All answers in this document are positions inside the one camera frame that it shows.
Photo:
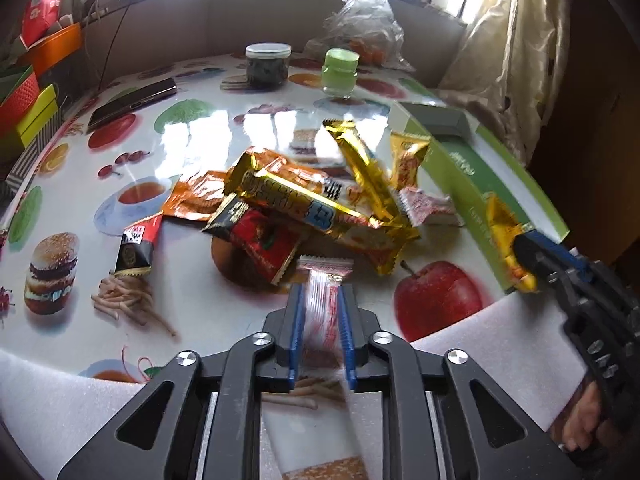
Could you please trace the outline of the person's right hand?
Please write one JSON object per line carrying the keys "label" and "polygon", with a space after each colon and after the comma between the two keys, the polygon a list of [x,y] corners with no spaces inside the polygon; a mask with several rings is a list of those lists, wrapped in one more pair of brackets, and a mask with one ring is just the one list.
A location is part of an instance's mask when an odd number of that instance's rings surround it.
{"label": "person's right hand", "polygon": [[596,382],[590,382],[570,411],[562,432],[561,443],[568,452],[585,451],[603,436],[602,402]]}

